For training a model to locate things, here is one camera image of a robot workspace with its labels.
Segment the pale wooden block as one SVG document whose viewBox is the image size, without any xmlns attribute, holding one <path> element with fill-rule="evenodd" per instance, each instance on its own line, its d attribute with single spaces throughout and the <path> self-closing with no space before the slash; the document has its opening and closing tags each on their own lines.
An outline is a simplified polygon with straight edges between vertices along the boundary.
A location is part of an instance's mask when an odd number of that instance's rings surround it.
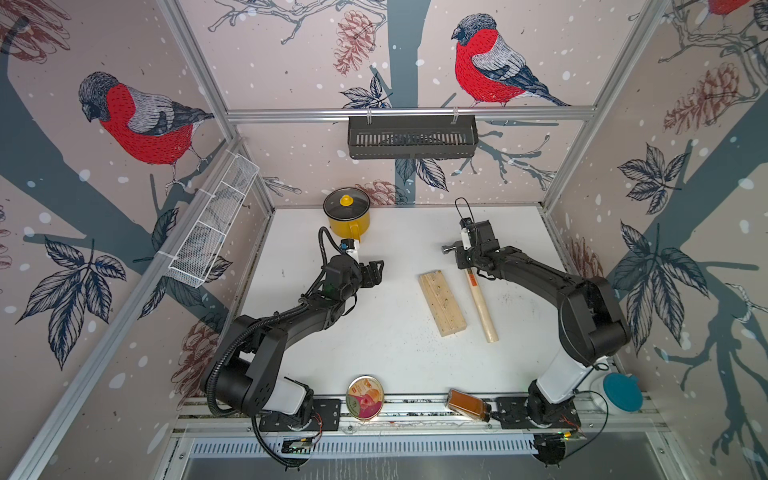
<svg viewBox="0 0 768 480">
<path fill-rule="evenodd" d="M 422 274 L 418 282 L 440 336 L 464 331 L 467 328 L 466 320 L 443 272 L 436 270 Z"/>
</svg>

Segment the wooden handle claw hammer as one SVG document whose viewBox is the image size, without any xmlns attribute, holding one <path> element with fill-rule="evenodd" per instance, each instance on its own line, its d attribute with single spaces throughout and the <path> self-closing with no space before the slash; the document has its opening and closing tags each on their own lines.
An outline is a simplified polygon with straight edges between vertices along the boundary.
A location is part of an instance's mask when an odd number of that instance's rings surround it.
<svg viewBox="0 0 768 480">
<path fill-rule="evenodd" d="M 478 311 L 480 323 L 488 343 L 495 343 L 499 340 L 494 323 L 491 319 L 490 312 L 487 306 L 487 302 L 480 288 L 477 276 L 472 272 L 471 268 L 464 270 L 472 299 Z"/>
</svg>

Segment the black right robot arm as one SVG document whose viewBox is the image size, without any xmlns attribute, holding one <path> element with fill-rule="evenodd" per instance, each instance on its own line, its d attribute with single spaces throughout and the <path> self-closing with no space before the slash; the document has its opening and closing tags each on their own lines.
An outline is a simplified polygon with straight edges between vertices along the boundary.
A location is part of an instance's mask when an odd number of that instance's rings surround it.
<svg viewBox="0 0 768 480">
<path fill-rule="evenodd" d="M 603 277 L 572 275 L 516 247 L 501 247 L 487 220 L 465 217 L 460 226 L 461 239 L 444 249 L 455 252 L 460 269 L 517 284 L 557 308 L 560 348 L 546 371 L 530 384 L 526 405 L 535 424 L 552 424 L 569 408 L 577 388 L 598 362 L 630 341 L 619 301 Z"/>
</svg>

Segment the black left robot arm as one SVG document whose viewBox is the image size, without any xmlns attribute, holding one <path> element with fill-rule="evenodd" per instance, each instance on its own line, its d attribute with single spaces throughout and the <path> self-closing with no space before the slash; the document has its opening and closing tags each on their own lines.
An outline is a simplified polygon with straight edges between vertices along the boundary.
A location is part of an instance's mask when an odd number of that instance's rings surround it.
<svg viewBox="0 0 768 480">
<path fill-rule="evenodd" d="M 383 279 L 384 262 L 359 261 L 353 239 L 342 240 L 334 249 L 330 257 L 320 248 L 320 272 L 297 306 L 261 318 L 241 315 L 232 322 L 200 380 L 213 416 L 276 413 L 295 417 L 302 425 L 309 421 L 313 391 L 280 375 L 285 351 L 332 327 L 353 310 L 347 302 L 355 302 L 359 290 Z"/>
</svg>

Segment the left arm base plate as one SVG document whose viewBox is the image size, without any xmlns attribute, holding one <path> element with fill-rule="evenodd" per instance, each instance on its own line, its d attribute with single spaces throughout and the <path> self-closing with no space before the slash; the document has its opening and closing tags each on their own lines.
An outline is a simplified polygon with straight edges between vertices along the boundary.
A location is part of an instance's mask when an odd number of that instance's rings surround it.
<svg viewBox="0 0 768 480">
<path fill-rule="evenodd" d="M 337 431 L 342 402 L 334 398 L 315 398 L 312 408 L 303 405 L 295 415 L 269 411 L 258 422 L 260 432 Z"/>
</svg>

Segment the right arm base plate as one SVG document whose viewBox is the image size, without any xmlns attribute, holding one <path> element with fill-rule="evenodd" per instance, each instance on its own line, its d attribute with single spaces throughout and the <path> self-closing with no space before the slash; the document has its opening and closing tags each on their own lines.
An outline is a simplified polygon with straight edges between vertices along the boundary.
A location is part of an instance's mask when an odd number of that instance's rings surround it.
<svg viewBox="0 0 768 480">
<path fill-rule="evenodd" d="M 502 429 L 556 429 L 577 430 L 582 424 L 575 407 L 570 399 L 562 406 L 555 407 L 555 413 L 542 422 L 534 421 L 528 412 L 528 397 L 524 395 L 502 396 L 493 399 L 491 417 L 501 424 Z"/>
</svg>

